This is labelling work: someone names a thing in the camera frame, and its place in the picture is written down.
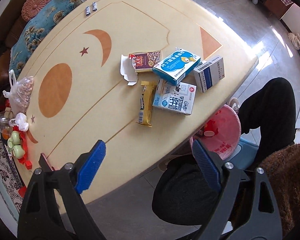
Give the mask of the white barcode medicine box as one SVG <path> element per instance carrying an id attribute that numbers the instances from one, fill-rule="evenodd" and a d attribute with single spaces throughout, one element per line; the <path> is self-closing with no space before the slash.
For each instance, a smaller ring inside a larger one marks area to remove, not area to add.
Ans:
<path id="1" fill-rule="evenodd" d="M 209 61 L 200 62 L 193 69 L 193 74 L 198 89 L 206 92 L 225 77 L 223 57 L 217 55 Z"/>

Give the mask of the blue floral cushion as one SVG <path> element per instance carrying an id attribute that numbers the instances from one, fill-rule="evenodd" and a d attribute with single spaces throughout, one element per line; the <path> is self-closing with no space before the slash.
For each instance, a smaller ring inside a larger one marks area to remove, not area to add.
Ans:
<path id="1" fill-rule="evenodd" d="M 14 70 L 16 77 L 20 75 L 47 34 L 83 2 L 85 0 L 51 0 L 33 19 L 29 20 L 18 41 L 11 48 L 9 70 Z"/>

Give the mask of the pink round pillow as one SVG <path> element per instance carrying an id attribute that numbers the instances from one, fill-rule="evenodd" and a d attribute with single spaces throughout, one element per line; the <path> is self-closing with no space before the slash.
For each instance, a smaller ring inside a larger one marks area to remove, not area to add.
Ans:
<path id="1" fill-rule="evenodd" d="M 25 22 L 34 18 L 51 0 L 26 0 L 22 9 L 21 16 Z"/>

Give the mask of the open maroon snack box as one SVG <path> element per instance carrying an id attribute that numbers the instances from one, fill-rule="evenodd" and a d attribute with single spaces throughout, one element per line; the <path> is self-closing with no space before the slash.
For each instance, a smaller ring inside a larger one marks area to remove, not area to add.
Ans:
<path id="1" fill-rule="evenodd" d="M 127 81 L 128 86 L 138 82 L 138 75 L 152 72 L 153 67 L 162 59 L 162 51 L 130 53 L 121 55 L 120 74 Z"/>

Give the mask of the green white toy on red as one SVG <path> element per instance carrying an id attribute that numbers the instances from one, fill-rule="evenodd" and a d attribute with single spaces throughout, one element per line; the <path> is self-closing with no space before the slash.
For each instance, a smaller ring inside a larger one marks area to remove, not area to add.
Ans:
<path id="1" fill-rule="evenodd" d="M 27 170 L 32 169 L 32 162 L 28 158 L 28 146 L 24 132 L 18 128 L 13 129 L 7 140 L 7 147 L 19 163 L 24 165 Z"/>

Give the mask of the silver candy wrapper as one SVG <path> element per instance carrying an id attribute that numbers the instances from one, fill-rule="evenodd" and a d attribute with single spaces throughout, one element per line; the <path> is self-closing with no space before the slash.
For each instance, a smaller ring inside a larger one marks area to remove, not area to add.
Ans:
<path id="1" fill-rule="evenodd" d="M 93 2 L 92 7 L 93 11 L 97 11 L 97 2 Z"/>
<path id="2" fill-rule="evenodd" d="M 91 14 L 90 7 L 87 6 L 87 7 L 85 8 L 85 15 L 86 15 L 86 16 L 89 16 L 90 14 Z"/>

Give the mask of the plastic bag of peanuts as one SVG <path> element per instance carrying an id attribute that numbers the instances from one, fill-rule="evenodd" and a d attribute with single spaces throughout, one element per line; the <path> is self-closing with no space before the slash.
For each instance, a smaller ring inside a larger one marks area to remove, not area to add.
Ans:
<path id="1" fill-rule="evenodd" d="M 31 93 L 33 90 L 34 79 L 32 76 L 26 76 L 17 81 L 14 70 L 8 72 L 10 91 L 3 91 L 4 97 L 9 101 L 11 111 L 14 115 L 18 113 L 26 114 L 30 104 Z"/>

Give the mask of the yellow snack bar wrapper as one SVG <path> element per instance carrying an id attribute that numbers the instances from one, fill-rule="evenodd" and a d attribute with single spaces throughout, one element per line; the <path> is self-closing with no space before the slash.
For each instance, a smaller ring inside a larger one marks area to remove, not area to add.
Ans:
<path id="1" fill-rule="evenodd" d="M 153 100 L 157 85 L 153 81 L 142 81 L 142 93 L 140 97 L 140 110 L 138 124 L 151 127 Z"/>

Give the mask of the pink smartphone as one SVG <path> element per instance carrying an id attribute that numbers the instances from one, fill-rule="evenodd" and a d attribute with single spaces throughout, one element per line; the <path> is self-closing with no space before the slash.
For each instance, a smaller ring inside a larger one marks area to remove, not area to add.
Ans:
<path id="1" fill-rule="evenodd" d="M 55 168 L 48 162 L 44 153 L 40 154 L 38 163 L 44 172 L 53 172 L 55 170 Z"/>

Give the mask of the glass jar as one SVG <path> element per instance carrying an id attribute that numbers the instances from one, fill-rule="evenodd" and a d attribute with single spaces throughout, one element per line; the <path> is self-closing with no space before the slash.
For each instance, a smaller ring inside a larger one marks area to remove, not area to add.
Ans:
<path id="1" fill-rule="evenodd" d="M 10 126 L 9 121 L 13 118 L 11 111 L 0 112 L 0 130 L 8 128 Z"/>

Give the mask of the pink lined trash bin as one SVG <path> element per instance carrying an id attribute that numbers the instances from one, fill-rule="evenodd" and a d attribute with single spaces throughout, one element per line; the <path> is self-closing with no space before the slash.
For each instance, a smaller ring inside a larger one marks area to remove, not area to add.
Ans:
<path id="1" fill-rule="evenodd" d="M 241 124 L 237 113 L 224 105 L 190 138 L 189 143 L 192 146 L 198 139 L 209 151 L 225 160 L 234 153 L 240 136 Z"/>

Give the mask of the small white knotted bag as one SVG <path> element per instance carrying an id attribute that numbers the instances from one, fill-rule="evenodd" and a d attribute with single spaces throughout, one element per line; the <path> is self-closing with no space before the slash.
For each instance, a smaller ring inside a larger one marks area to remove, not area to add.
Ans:
<path id="1" fill-rule="evenodd" d="M 9 120 L 8 124 L 11 127 L 17 126 L 22 132 L 27 132 L 29 129 L 29 123 L 27 122 L 27 116 L 24 113 L 18 113 L 15 118 Z"/>

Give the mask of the person's black trouser leg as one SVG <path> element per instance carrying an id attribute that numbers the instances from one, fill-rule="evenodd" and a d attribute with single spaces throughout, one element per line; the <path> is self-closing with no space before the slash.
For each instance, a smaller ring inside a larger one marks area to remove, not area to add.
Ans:
<path id="1" fill-rule="evenodd" d="M 296 107 L 291 84 L 278 77 L 268 81 L 240 106 L 238 117 L 243 133 L 260 129 L 261 140 L 254 170 L 272 153 L 295 139 Z M 211 215 L 218 193 L 207 185 L 193 155 L 172 159 L 153 194 L 152 211 L 161 220 L 177 225 L 202 225 Z"/>

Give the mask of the blue cartoon medicine box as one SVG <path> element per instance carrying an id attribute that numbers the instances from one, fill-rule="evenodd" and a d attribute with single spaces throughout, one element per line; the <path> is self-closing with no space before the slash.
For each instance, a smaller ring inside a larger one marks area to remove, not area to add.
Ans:
<path id="1" fill-rule="evenodd" d="M 153 68 L 154 74 L 168 83 L 178 85 L 199 63 L 201 57 L 184 49 L 177 49 Z"/>

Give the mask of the white blue milk carton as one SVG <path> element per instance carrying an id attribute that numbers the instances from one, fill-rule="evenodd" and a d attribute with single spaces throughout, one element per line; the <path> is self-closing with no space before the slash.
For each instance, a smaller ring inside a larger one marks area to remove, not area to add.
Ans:
<path id="1" fill-rule="evenodd" d="M 155 91 L 153 107 L 183 115 L 191 115 L 196 88 L 195 85 L 184 82 L 173 86 L 160 79 Z"/>

